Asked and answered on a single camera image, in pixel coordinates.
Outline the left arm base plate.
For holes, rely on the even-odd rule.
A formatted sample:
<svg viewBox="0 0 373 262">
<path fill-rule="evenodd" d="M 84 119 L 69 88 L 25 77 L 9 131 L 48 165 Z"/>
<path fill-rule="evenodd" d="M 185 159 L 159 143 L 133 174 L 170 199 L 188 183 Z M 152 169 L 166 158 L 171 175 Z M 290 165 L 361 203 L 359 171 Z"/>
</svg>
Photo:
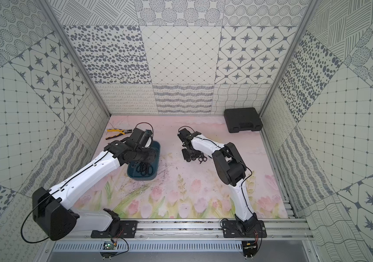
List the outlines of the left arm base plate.
<svg viewBox="0 0 373 262">
<path fill-rule="evenodd" d="M 136 234 L 138 221 L 118 221 L 112 222 L 105 231 L 93 230 L 90 237 L 92 239 L 117 238 L 133 239 Z"/>
</svg>

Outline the black scissors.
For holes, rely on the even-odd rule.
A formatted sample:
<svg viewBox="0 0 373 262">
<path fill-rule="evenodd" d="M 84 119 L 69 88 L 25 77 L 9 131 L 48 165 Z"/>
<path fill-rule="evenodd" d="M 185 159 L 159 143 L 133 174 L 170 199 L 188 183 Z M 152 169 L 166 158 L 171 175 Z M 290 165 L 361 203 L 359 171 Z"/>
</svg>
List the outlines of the black scissors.
<svg viewBox="0 0 373 262">
<path fill-rule="evenodd" d="M 149 177 L 152 176 L 154 173 L 154 168 L 150 163 L 140 163 L 136 167 L 136 171 L 142 176 L 142 177 Z"/>
</svg>

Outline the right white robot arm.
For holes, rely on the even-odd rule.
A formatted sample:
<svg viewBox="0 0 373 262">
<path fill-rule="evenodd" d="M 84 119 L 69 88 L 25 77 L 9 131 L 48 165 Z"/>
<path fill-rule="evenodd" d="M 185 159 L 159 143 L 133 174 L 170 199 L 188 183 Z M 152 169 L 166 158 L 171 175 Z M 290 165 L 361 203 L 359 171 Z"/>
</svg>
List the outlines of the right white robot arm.
<svg viewBox="0 0 373 262">
<path fill-rule="evenodd" d="M 182 154 L 185 161 L 199 160 L 202 163 L 207 157 L 213 160 L 219 179 L 231 190 L 230 197 L 235 207 L 237 230 L 242 235 L 251 232 L 259 225 L 259 220 L 246 190 L 245 181 L 249 177 L 245 172 L 249 168 L 236 146 L 233 143 L 217 143 L 200 132 L 190 132 L 185 126 L 179 128 L 178 138 L 183 145 Z"/>
</svg>

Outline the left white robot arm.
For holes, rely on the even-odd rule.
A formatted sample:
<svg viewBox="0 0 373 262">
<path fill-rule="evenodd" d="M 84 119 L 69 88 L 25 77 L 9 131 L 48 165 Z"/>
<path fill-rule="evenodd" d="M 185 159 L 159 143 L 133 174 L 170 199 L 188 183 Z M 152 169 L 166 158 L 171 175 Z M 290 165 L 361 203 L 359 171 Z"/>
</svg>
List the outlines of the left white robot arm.
<svg viewBox="0 0 373 262">
<path fill-rule="evenodd" d="M 110 172 L 125 164 L 152 164 L 158 152 L 152 148 L 154 129 L 134 128 L 131 135 L 105 146 L 90 163 L 59 184 L 43 187 L 32 195 L 33 209 L 28 217 L 42 229 L 48 240 L 60 240 L 72 232 L 91 231 L 106 238 L 119 237 L 123 227 L 119 215 L 110 210 L 81 211 L 74 209 L 78 199 Z"/>
</svg>

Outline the teal plastic storage box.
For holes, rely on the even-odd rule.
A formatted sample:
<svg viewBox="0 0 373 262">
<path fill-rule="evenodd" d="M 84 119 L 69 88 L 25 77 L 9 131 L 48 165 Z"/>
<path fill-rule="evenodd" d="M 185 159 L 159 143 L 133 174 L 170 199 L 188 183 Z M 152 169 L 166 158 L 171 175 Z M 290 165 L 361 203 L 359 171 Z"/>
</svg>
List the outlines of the teal plastic storage box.
<svg viewBox="0 0 373 262">
<path fill-rule="evenodd" d="M 127 168 L 128 177 L 137 181 L 150 181 L 156 178 L 161 149 L 160 143 L 157 141 L 152 142 L 151 148 L 156 152 L 154 161 L 152 163 L 131 162 Z"/>
</svg>

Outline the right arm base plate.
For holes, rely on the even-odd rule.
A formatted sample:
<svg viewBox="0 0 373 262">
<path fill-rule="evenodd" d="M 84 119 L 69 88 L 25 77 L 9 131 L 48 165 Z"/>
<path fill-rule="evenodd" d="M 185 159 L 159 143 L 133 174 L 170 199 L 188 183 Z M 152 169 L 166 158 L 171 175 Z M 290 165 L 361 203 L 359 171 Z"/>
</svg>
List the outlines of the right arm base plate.
<svg viewBox="0 0 373 262">
<path fill-rule="evenodd" d="M 266 238 L 267 232 L 262 220 L 252 219 L 250 222 L 222 219 L 220 221 L 224 238 Z"/>
</svg>

